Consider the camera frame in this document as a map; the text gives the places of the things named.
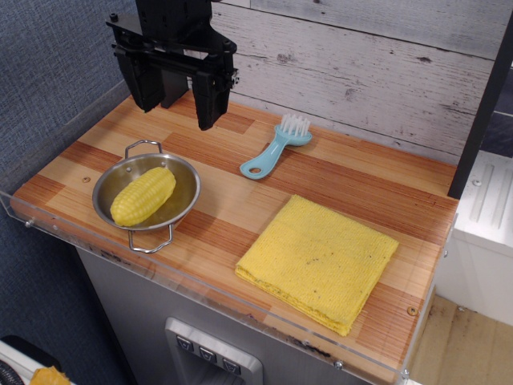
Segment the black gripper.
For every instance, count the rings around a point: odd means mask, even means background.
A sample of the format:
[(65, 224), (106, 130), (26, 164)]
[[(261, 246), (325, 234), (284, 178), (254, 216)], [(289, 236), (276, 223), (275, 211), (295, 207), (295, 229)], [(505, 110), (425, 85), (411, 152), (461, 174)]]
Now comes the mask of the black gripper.
[[(202, 131), (212, 128), (226, 113), (232, 86), (238, 83), (233, 67), (237, 46), (211, 26), (210, 1), (137, 1), (137, 14), (109, 15), (107, 25), (118, 44), (128, 43), (138, 51), (171, 52), (179, 50), (206, 54), (192, 76), (192, 91), (198, 125)], [(115, 57), (128, 89), (144, 112), (156, 107), (165, 96), (161, 70), (153, 67), (145, 55), (122, 47)]]

